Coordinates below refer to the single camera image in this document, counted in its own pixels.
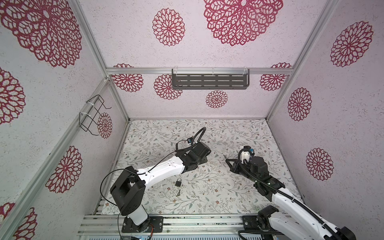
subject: black cable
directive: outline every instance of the black cable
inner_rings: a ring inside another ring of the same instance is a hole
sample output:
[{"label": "black cable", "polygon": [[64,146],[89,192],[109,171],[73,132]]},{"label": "black cable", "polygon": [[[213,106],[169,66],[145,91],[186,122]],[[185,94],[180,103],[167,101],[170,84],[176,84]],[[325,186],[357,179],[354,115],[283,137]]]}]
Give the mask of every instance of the black cable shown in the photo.
[{"label": "black cable", "polygon": [[183,148],[183,149],[176,149],[175,151],[173,151],[173,152],[171,152],[170,154],[166,155],[166,156],[165,156],[163,159],[161,159],[158,163],[156,163],[156,165],[153,166],[151,169],[149,169],[148,172],[150,172],[152,169],[154,169],[159,163],[161,163],[166,157],[168,157],[168,156],[171,155],[172,153],[174,153],[174,152],[181,152],[181,151],[188,151],[188,150],[191,150],[192,148],[194,148],[194,147],[196,146],[196,144],[197,144],[198,142],[200,142],[200,140],[201,140],[201,138],[203,137],[203,134],[205,133],[205,130],[206,130],[206,129],[207,129],[206,127],[202,127],[202,128],[195,134],[195,136],[193,137],[193,140],[197,137],[197,135],[198,135],[199,133],[201,133],[200,136],[199,136],[199,139],[197,140],[197,142],[196,142],[195,144],[193,144],[193,145],[190,146],[190,147]]},{"label": "black cable", "polygon": [[[182,141],[188,141],[188,140],[180,140],[179,142],[182,142]],[[176,150],[178,150],[177,145],[179,144],[179,142],[176,143]]]},{"label": "black cable", "polygon": [[248,231],[248,230],[239,230],[237,232],[237,235],[239,235],[239,237],[243,240],[248,240],[246,239],[245,237],[241,236],[242,233],[251,233],[251,234],[261,234],[261,235],[284,235],[282,234],[281,232],[279,231],[268,231],[268,232],[264,232],[264,231]]},{"label": "black cable", "polygon": [[278,189],[275,189],[274,187],[268,185],[268,183],[266,182],[263,182],[261,181],[256,175],[254,175],[253,173],[249,172],[247,169],[245,169],[244,165],[240,162],[240,155],[242,152],[244,151],[247,151],[247,152],[250,152],[249,149],[246,149],[246,148],[243,148],[239,151],[239,154],[237,156],[237,160],[238,160],[238,163],[240,165],[240,168],[246,173],[248,174],[250,177],[252,177],[253,179],[255,179],[256,181],[259,181],[261,184],[265,185],[266,187],[272,189],[274,192],[277,192],[277,193],[280,193],[281,195],[283,195],[284,197],[290,199],[292,202],[298,204],[299,206],[301,206],[304,210],[306,210],[312,217],[314,217],[320,224],[321,226],[323,226],[326,230],[328,230],[333,236],[335,236],[337,238],[337,240],[342,240],[340,238],[339,235],[337,235],[333,229],[331,229],[321,218],[319,218],[311,209],[309,209],[306,205],[302,204],[300,201],[294,199],[293,197],[289,196],[288,194],[286,194],[285,192],[282,192]]},{"label": "black cable", "polygon": [[136,175],[143,175],[143,174],[144,174],[144,173],[137,174],[137,173],[135,173],[135,172],[131,172],[130,170],[127,170],[127,169],[125,169],[125,168],[119,168],[119,169],[113,170],[112,172],[110,172],[110,173],[108,173],[107,175],[105,175],[105,177],[103,178],[103,180],[101,181],[101,184],[100,184],[100,194],[101,194],[101,196],[105,199],[105,201],[107,201],[107,202],[109,202],[110,204],[115,205],[115,206],[117,206],[117,205],[114,204],[113,202],[109,201],[106,197],[104,197],[103,193],[101,192],[101,186],[103,185],[104,180],[105,180],[111,173],[116,172],[116,171],[118,171],[118,170],[125,170],[125,171],[128,171],[128,172],[130,172],[130,173],[132,173],[132,174],[136,174]]},{"label": "black cable", "polygon": [[158,163],[156,163],[155,166],[153,166],[151,169],[149,169],[148,172],[150,172],[152,169],[154,169],[154,168],[155,168],[159,163],[161,163],[166,157],[168,157],[169,155],[171,155],[171,154],[174,153],[174,152],[176,152],[176,151],[173,151],[173,152],[171,152],[170,154],[166,155],[163,159],[161,159]]},{"label": "black cable", "polygon": [[201,129],[194,135],[194,137],[193,137],[193,139],[192,139],[192,143],[195,141],[195,138],[197,137],[197,135],[198,135],[199,133],[201,133],[200,136],[199,136],[199,138],[198,138],[198,140],[195,142],[195,144],[191,145],[190,147],[186,147],[186,148],[183,148],[183,149],[176,150],[175,152],[188,151],[188,150],[191,150],[192,148],[194,148],[194,147],[197,145],[197,143],[200,142],[200,140],[201,140],[201,138],[203,137],[203,135],[204,135],[206,129],[207,129],[206,127],[202,127],[202,128],[201,128]]},{"label": "black cable", "polygon": [[119,227],[119,216],[120,216],[120,213],[118,215],[118,231],[119,231],[120,239],[122,239],[121,234],[120,234],[120,227]]}]

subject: metal bracket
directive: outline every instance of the metal bracket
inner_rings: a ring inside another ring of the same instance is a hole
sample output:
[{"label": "metal bracket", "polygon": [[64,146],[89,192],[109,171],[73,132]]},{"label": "metal bracket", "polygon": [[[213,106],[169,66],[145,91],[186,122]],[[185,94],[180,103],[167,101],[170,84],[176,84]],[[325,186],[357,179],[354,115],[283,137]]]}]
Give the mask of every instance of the metal bracket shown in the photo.
[{"label": "metal bracket", "polygon": [[257,220],[257,215],[243,216],[242,219],[243,219],[244,230],[261,231],[259,227],[259,222]]},{"label": "metal bracket", "polygon": [[176,90],[190,89],[247,89],[249,69],[243,74],[177,74],[172,69],[172,87]]},{"label": "metal bracket", "polygon": [[[97,103],[97,101],[99,101],[101,103],[100,107],[99,108],[96,108],[95,107],[95,104]],[[90,105],[92,105],[92,108],[94,108],[96,110],[96,113],[95,115],[92,117],[91,115],[89,115],[88,113],[85,113],[85,112],[80,112],[79,113],[79,127],[81,127],[82,130],[86,131],[86,132],[90,132],[92,135],[94,136],[98,136],[98,134],[93,134],[91,132],[91,130],[89,129],[89,127],[91,126],[92,122],[94,122],[96,125],[97,125],[97,122],[95,122],[95,117],[97,116],[97,114],[101,115],[101,113],[99,112],[100,111],[100,108],[103,106],[105,109],[111,109],[112,107],[110,108],[107,108],[105,105],[104,105],[104,99],[99,95],[95,95],[93,96],[91,99],[89,99],[86,103],[89,103]],[[83,123],[85,122],[85,120],[87,119],[87,117],[89,117],[91,119],[91,122],[89,123],[88,126],[84,125]]]},{"label": "metal bracket", "polygon": [[[164,217],[161,217],[161,216],[151,217],[149,219],[148,228],[144,232],[150,233],[152,231],[152,227],[149,226],[150,224],[153,225],[153,232],[154,233],[162,232],[163,231],[163,220],[164,220]],[[134,225],[132,220],[130,218],[125,217],[124,223],[122,224],[121,232],[122,233],[136,233],[137,231],[132,227],[132,225]]]}]

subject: pink wall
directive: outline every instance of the pink wall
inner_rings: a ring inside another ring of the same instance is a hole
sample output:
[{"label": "pink wall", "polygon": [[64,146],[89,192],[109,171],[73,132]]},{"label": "pink wall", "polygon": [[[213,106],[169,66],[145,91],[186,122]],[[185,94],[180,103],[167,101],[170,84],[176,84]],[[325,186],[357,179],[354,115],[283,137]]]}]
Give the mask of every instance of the pink wall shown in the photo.
[{"label": "pink wall", "polygon": [[[279,63],[293,64],[324,2],[80,0],[109,67],[272,67]],[[164,30],[170,25],[173,25],[171,30]],[[263,118],[280,90],[263,88],[261,76],[251,75],[246,91],[220,92],[224,97],[219,96],[220,99],[215,100],[216,107],[212,108],[212,104],[207,104],[207,97],[212,92],[209,90],[173,91],[165,97],[160,96],[154,86],[164,89],[170,84],[170,78],[156,84],[158,77],[155,74],[121,75],[115,80],[130,117]]]},{"label": "pink wall", "polygon": [[383,11],[381,0],[341,2],[270,120],[306,202],[357,239],[384,234]]},{"label": "pink wall", "polygon": [[[0,224],[103,79],[67,2],[35,3],[0,1]],[[101,95],[112,131],[79,130],[13,239],[73,239],[93,213],[125,125],[108,88]]]},{"label": "pink wall", "polygon": [[[80,0],[106,65],[110,67],[117,63],[134,67],[270,67],[279,62],[292,64],[325,0],[247,0],[243,1],[245,8],[239,6],[241,0],[232,1],[232,6],[225,4],[230,2]],[[162,12],[167,8],[174,12]],[[255,15],[255,9],[270,14]],[[249,25],[241,22],[231,25],[231,20],[226,17],[221,17],[220,21],[210,20],[210,15],[223,11],[234,19],[248,18]],[[165,21],[159,20],[162,17],[177,20],[175,28],[180,28],[178,32],[170,32],[170,40],[160,37],[159,28],[167,26]],[[219,22],[228,24],[230,30],[220,24],[214,25]],[[222,30],[216,38],[214,35],[218,31],[211,31],[209,24],[211,28],[214,25]],[[243,29],[249,34],[240,34]],[[229,35],[233,36],[233,41],[222,40]]]}]

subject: metal rail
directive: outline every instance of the metal rail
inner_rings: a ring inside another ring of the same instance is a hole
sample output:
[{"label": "metal rail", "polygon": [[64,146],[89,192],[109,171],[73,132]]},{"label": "metal rail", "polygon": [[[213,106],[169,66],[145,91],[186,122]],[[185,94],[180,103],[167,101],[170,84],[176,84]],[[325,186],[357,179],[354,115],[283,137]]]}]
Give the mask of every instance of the metal rail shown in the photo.
[{"label": "metal rail", "polygon": [[[248,68],[111,68],[108,74],[245,74]],[[293,68],[249,68],[250,74],[291,74]]]},{"label": "metal rail", "polygon": [[[244,215],[250,214],[150,214],[150,217],[164,217],[163,231],[156,235],[198,235],[198,234],[237,234],[244,230]],[[78,236],[119,235],[124,216],[85,215],[78,230]],[[121,233],[124,235],[149,235],[149,233]]]}]

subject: mounting plate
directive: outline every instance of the mounting plate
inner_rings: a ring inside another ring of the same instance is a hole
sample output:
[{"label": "mounting plate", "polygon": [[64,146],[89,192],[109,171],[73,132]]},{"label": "mounting plate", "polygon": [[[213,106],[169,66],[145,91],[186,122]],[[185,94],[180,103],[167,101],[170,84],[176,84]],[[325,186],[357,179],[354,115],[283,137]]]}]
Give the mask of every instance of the mounting plate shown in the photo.
[{"label": "mounting plate", "polygon": [[259,222],[257,220],[257,215],[243,216],[243,226],[244,226],[244,230],[261,231],[261,229],[259,228]]},{"label": "mounting plate", "polygon": [[[154,226],[153,232],[162,232],[163,231],[163,219],[164,217],[151,217],[149,219],[149,224],[152,224]],[[152,227],[148,224],[148,228],[144,232],[151,232]],[[124,223],[122,225],[121,232],[122,233],[137,233],[137,231],[134,230],[132,227],[134,223],[132,222],[132,219],[125,217]]]}]

